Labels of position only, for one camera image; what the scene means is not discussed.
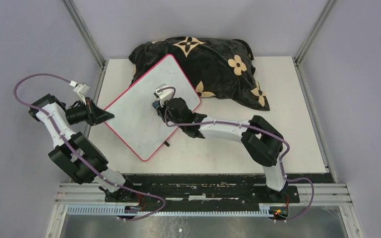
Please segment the pink framed whiteboard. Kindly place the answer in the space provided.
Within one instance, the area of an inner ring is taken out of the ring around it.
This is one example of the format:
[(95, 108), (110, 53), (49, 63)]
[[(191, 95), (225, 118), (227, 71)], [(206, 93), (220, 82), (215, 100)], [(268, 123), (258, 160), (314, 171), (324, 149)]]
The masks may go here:
[(105, 125), (145, 162), (177, 130), (167, 127), (152, 106), (155, 90), (162, 84), (175, 87), (174, 96), (183, 98), (192, 111), (200, 106), (201, 99), (192, 84), (174, 56), (168, 54), (105, 108), (115, 115)]

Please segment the blue black eraser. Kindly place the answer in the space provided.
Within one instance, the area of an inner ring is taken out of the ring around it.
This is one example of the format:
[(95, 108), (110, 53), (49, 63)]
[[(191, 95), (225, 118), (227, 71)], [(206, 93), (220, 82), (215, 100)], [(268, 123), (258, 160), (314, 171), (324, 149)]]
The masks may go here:
[(155, 102), (152, 104), (152, 106), (153, 106), (153, 108), (154, 108), (156, 111), (158, 111), (158, 112), (160, 112), (161, 109), (162, 109), (162, 107), (160, 106), (159, 101), (155, 101)]

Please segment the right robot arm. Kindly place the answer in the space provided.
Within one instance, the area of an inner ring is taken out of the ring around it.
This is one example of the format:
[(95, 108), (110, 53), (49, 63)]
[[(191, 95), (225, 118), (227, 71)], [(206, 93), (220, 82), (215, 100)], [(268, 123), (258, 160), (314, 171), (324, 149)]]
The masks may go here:
[(205, 114), (192, 112), (184, 99), (160, 99), (152, 104), (158, 116), (168, 127), (177, 126), (191, 138), (216, 138), (241, 143), (250, 157), (263, 166), (267, 197), (279, 202), (287, 195), (285, 179), (279, 156), (285, 145), (283, 136), (261, 116), (250, 120), (219, 120)]

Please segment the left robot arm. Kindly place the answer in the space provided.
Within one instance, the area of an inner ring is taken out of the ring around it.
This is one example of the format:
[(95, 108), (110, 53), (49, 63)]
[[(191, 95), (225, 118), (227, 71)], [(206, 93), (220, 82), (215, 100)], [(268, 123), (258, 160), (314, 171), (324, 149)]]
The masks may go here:
[(69, 108), (57, 97), (47, 94), (34, 102), (29, 114), (43, 123), (52, 137), (53, 150), (49, 158), (75, 183), (98, 183), (105, 193), (106, 200), (132, 201), (136, 188), (131, 181), (108, 167), (103, 153), (82, 132), (75, 132), (71, 125), (80, 122), (94, 126), (114, 115), (95, 105), (85, 97)]

